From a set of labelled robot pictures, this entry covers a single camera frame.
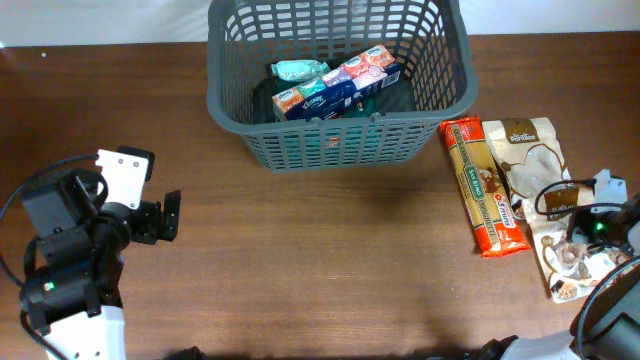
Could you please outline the beige pouch chocolate contents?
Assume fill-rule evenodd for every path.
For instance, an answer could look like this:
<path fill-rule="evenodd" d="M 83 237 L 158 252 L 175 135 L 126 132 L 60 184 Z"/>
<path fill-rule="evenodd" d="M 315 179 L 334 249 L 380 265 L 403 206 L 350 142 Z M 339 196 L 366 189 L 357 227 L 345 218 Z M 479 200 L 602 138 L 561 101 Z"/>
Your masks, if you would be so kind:
<path fill-rule="evenodd" d="M 589 295 L 609 272 L 629 259 L 616 248 L 591 252 L 586 245 L 569 241 L 571 218 L 577 214 L 574 208 L 593 202 L 590 190 L 576 186 L 556 186 L 523 202 L 546 288 L 555 303 Z"/>

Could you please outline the green Nescafe coffee bag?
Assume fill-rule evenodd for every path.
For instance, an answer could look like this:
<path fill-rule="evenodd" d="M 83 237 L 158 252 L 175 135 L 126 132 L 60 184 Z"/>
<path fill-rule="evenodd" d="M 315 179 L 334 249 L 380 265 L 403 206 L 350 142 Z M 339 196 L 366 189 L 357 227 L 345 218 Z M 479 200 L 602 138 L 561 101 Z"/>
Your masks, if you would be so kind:
<path fill-rule="evenodd" d="M 412 111 L 415 99 L 410 81 L 400 77 L 386 87 L 372 90 L 356 88 L 353 81 L 320 87 L 320 80 L 311 87 L 294 86 L 272 96 L 277 121 L 328 120 L 339 117 L 369 117 L 375 113 Z"/>

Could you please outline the San Remo spaghetti packet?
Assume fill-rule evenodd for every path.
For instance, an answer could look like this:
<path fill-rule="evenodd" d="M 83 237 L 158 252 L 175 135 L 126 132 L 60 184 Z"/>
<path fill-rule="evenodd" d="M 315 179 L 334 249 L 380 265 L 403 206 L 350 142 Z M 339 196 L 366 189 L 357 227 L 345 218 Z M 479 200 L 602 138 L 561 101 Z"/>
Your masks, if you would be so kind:
<path fill-rule="evenodd" d="M 439 131 L 481 256 L 503 257 L 528 250 L 480 120 L 467 117 L 444 121 Z"/>

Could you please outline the beige pouch white contents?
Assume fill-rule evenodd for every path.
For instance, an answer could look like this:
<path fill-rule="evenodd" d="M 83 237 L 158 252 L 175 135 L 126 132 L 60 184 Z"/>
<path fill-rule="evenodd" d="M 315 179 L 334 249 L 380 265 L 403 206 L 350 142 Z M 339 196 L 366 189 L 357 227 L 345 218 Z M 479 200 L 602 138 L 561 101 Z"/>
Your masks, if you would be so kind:
<path fill-rule="evenodd" d="M 547 117 L 481 123 L 490 152 L 504 174 L 515 217 L 525 220 L 523 202 L 549 184 L 569 180 L 556 130 Z"/>

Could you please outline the light teal snack wrapper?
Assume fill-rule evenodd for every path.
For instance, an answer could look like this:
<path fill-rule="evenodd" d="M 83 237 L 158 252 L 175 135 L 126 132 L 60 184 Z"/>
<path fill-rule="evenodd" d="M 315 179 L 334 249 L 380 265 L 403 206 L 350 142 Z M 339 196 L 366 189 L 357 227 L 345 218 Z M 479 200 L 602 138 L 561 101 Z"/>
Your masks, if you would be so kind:
<path fill-rule="evenodd" d="M 287 82 L 304 82 L 330 71 L 326 62 L 317 60 L 282 60 L 270 65 L 274 76 Z"/>

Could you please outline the Kleenex tissue pack box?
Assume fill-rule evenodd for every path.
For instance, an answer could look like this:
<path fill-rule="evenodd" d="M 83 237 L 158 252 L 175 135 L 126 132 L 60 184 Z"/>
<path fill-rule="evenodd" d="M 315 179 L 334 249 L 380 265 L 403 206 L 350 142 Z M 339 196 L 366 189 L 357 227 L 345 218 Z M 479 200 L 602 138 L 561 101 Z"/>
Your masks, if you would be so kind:
<path fill-rule="evenodd" d="M 323 73 L 272 96 L 278 121 L 323 120 L 395 84 L 402 65 L 378 44 L 350 58 L 335 69 L 319 63 Z"/>

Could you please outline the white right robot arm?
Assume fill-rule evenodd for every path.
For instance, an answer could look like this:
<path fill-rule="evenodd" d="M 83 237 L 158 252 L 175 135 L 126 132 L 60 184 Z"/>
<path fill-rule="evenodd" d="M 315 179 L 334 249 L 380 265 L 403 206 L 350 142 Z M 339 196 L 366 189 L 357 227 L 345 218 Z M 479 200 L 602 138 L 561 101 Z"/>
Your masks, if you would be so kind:
<path fill-rule="evenodd" d="M 639 357 L 639 198 L 559 205 L 538 195 L 525 207 L 549 293 L 584 304 L 570 328 L 517 338 L 504 359 Z"/>

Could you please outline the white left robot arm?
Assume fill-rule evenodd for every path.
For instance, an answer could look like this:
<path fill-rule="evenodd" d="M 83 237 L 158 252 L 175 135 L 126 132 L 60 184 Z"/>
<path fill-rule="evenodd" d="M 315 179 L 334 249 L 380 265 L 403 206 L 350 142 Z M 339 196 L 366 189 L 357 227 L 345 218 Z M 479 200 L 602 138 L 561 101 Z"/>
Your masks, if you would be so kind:
<path fill-rule="evenodd" d="M 181 193 L 127 206 L 83 191 L 33 191 L 23 205 L 37 236 L 25 252 L 20 303 L 52 359 L 123 359 L 122 251 L 178 233 Z"/>

